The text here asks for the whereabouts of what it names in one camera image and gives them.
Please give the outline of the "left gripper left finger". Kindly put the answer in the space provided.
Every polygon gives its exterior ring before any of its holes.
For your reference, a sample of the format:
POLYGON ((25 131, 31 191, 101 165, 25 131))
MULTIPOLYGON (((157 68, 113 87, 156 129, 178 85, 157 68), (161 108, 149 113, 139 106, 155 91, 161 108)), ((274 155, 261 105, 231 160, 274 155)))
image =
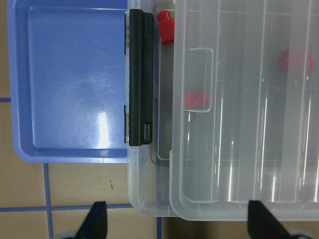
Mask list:
POLYGON ((107 204, 95 202, 86 216, 75 239, 105 239, 108 233, 107 204))

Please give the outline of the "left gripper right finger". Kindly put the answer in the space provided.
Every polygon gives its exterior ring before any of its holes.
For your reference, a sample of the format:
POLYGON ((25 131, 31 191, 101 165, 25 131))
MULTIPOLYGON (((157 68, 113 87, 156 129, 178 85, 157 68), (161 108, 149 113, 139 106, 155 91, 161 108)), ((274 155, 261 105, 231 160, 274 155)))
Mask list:
POLYGON ((247 230, 251 239, 293 239, 261 201, 248 203, 247 230))

